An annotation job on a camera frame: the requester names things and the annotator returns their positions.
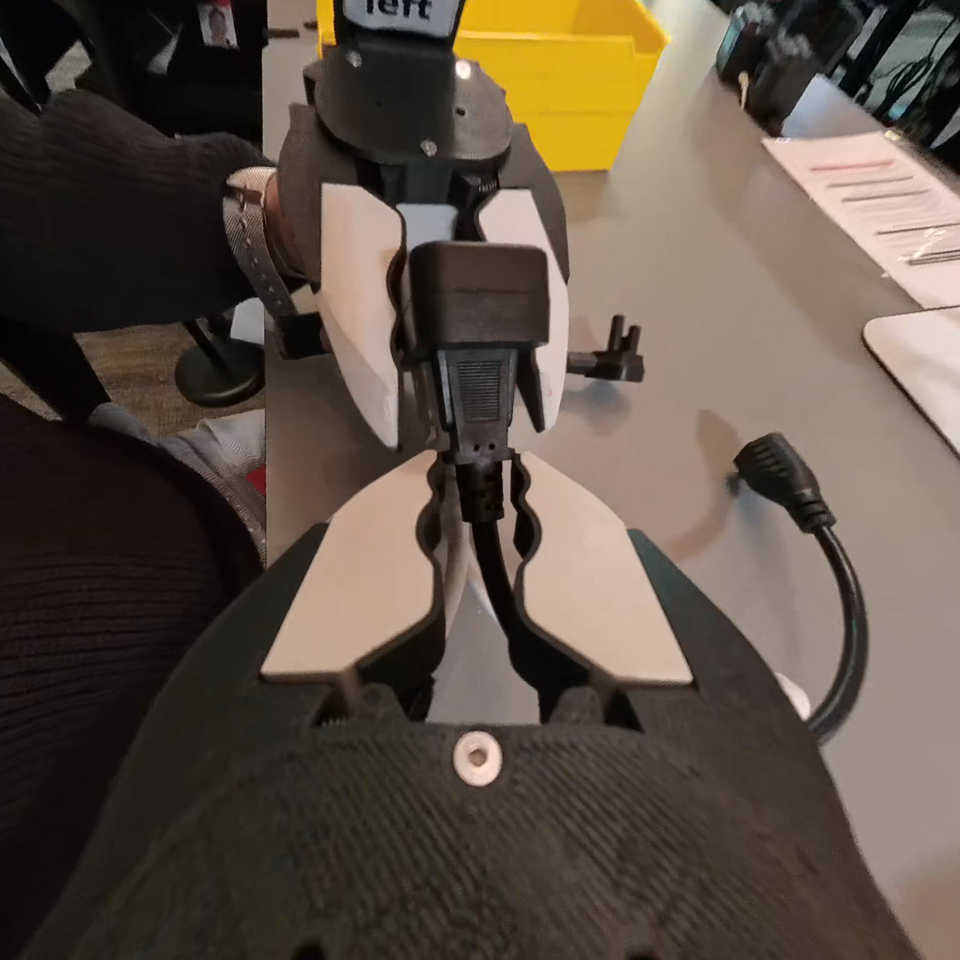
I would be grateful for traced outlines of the black socket block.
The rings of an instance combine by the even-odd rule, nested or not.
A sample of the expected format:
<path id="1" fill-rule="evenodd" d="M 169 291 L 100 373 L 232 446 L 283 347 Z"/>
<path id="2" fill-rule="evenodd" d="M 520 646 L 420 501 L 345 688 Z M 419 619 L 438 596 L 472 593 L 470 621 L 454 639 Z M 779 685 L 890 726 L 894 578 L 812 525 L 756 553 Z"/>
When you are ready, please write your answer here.
<path id="1" fill-rule="evenodd" d="M 409 255 L 415 345 L 531 349 L 550 339 L 550 261 L 537 246 L 431 242 Z"/>

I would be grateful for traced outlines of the person's grey clothing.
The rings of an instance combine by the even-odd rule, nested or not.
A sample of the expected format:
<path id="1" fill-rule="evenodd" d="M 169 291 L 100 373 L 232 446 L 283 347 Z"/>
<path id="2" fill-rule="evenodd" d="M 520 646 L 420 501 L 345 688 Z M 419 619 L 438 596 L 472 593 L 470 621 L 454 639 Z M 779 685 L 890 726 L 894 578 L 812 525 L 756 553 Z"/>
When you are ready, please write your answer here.
<path id="1" fill-rule="evenodd" d="M 204 418 L 165 437 L 152 434 L 134 414 L 112 401 L 97 406 L 87 422 L 163 450 L 201 476 L 244 522 L 261 563 L 267 562 L 264 410 Z"/>

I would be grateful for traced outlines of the grey desk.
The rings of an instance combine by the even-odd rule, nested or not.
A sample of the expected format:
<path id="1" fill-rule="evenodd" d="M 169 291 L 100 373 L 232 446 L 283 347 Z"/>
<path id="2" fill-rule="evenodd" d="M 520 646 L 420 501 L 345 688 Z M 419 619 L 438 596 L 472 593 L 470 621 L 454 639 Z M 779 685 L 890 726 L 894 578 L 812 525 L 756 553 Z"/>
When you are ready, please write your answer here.
<path id="1" fill-rule="evenodd" d="M 572 379 L 536 453 L 643 532 L 768 664 L 819 699 L 840 606 L 811 537 L 727 485 L 783 433 L 863 585 L 870 664 L 825 751 L 870 870 L 927 958 L 958 958 L 958 461 L 861 341 L 914 305 L 768 155 L 716 83 L 725 18 L 652 2 L 672 38 L 608 174 L 560 178 L 571 344 L 642 329 L 646 376 Z"/>

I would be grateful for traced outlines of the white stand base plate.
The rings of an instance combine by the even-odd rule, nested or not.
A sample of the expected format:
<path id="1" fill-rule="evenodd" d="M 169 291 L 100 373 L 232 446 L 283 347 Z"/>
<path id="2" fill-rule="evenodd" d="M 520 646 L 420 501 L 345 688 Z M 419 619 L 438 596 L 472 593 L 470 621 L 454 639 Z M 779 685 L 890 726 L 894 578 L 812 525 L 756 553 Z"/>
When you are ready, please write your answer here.
<path id="1" fill-rule="evenodd" d="M 959 455 L 959 308 L 873 318 L 862 340 L 894 384 Z"/>

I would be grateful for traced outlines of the printed paper sheet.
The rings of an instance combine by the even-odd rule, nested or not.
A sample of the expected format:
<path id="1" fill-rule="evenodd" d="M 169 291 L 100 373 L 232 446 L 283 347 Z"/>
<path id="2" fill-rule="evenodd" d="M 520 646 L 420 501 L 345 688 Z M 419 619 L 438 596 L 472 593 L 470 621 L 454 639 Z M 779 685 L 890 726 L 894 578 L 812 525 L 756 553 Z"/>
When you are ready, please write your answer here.
<path id="1" fill-rule="evenodd" d="M 772 159 L 920 308 L 959 305 L 959 197 L 887 134 L 765 138 Z"/>

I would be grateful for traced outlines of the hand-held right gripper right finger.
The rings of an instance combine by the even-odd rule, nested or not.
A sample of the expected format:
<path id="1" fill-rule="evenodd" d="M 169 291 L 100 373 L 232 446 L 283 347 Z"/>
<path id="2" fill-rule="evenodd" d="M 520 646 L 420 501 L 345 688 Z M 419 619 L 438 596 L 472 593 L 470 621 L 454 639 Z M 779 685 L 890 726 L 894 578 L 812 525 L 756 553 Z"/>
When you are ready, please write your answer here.
<path id="1" fill-rule="evenodd" d="M 583 679 L 691 687 L 693 674 L 623 520 L 540 457 L 513 460 L 518 612 Z"/>

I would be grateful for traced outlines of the yellow plastic bin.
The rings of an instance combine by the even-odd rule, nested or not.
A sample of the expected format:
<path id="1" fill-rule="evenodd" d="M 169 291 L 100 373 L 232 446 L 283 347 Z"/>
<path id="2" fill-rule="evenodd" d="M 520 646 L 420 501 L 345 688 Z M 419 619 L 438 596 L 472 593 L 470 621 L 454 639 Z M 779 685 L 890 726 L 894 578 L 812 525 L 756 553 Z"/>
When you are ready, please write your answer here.
<path id="1" fill-rule="evenodd" d="M 609 170 L 669 38 L 645 2 L 318 2 L 318 124 L 396 170 L 489 176 L 526 128 L 553 172 Z"/>

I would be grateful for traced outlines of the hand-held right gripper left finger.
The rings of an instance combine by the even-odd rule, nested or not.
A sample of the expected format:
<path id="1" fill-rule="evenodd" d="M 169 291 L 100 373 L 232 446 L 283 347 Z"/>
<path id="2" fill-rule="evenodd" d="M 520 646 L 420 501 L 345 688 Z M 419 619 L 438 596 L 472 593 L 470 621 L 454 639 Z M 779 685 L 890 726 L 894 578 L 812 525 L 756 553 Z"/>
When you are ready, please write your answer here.
<path id="1" fill-rule="evenodd" d="M 261 664 L 277 683 L 424 685 L 446 651 L 445 468 L 422 452 L 361 489 L 322 534 Z"/>

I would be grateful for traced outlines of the black three-prong plug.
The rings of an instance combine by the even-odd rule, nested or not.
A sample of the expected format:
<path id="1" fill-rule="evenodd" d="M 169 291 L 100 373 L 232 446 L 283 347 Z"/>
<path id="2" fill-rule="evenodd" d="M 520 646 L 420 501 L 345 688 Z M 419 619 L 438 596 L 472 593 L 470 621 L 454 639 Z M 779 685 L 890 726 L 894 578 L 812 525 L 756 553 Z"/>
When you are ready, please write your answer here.
<path id="1" fill-rule="evenodd" d="M 587 379 L 612 382 L 642 383 L 644 359 L 640 353 L 642 329 L 627 326 L 623 314 L 615 314 L 610 322 L 606 347 L 595 351 L 570 351 L 566 373 Z"/>

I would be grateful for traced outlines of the person's left forearm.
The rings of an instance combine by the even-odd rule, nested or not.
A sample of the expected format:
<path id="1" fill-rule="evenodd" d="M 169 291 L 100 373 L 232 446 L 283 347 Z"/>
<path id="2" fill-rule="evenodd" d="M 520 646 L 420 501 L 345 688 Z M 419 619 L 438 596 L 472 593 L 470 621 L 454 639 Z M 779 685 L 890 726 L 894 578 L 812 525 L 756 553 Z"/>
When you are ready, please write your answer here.
<path id="1" fill-rule="evenodd" d="M 95 94 L 1 100 L 2 321 L 67 333 L 175 325 L 254 296 L 229 178 L 270 162 L 229 133 L 174 138 Z"/>

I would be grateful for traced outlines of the person's left hand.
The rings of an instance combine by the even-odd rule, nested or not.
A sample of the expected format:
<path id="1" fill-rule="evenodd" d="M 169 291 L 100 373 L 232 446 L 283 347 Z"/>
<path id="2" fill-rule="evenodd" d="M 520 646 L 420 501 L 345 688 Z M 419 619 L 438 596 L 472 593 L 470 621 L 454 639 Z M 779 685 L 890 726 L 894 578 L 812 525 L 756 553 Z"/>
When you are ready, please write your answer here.
<path id="1" fill-rule="evenodd" d="M 270 257 L 282 276 L 290 279 L 306 278 L 302 257 L 292 222 L 287 218 L 280 197 L 279 170 L 270 173 L 262 196 L 264 234 Z"/>

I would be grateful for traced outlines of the grey wristwatch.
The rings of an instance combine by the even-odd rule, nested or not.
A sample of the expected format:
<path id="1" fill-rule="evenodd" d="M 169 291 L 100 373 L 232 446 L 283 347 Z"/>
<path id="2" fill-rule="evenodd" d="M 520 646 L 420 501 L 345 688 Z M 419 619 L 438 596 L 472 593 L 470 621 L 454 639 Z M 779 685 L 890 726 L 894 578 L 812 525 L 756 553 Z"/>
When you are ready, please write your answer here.
<path id="1" fill-rule="evenodd" d="M 233 257 L 253 293 L 270 317 L 279 322 L 297 316 L 286 283 L 293 274 L 270 238 L 268 190 L 275 166 L 250 166 L 231 174 L 223 186 L 222 222 Z"/>

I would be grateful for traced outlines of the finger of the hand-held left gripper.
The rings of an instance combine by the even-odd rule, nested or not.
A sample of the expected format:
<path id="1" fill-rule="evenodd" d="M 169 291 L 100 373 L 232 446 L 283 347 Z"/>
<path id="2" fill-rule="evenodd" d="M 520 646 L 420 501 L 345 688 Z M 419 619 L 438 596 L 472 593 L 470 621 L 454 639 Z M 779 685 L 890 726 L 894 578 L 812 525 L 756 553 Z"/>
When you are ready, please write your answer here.
<path id="1" fill-rule="evenodd" d="M 320 187 L 318 313 L 348 394 L 387 449 L 400 440 L 398 309 L 389 274 L 404 240 L 401 214 L 356 185 Z"/>
<path id="2" fill-rule="evenodd" d="M 550 243 L 533 194 L 527 189 L 502 189 L 486 200 L 478 214 L 482 238 L 493 244 L 532 246 L 545 253 L 549 299 L 546 344 L 532 355 L 533 387 L 525 398 L 531 423 L 538 433 L 552 429 L 558 419 L 567 376 L 570 299 L 557 255 Z"/>

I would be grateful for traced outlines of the black device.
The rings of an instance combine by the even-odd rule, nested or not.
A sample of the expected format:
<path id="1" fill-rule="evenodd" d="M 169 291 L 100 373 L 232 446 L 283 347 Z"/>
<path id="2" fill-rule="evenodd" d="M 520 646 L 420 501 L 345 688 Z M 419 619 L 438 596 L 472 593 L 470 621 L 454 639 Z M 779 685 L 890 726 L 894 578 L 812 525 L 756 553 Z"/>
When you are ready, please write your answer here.
<path id="1" fill-rule="evenodd" d="M 812 80 L 834 71 L 844 24 L 835 2 L 734 2 L 715 72 L 740 109 L 777 137 Z"/>

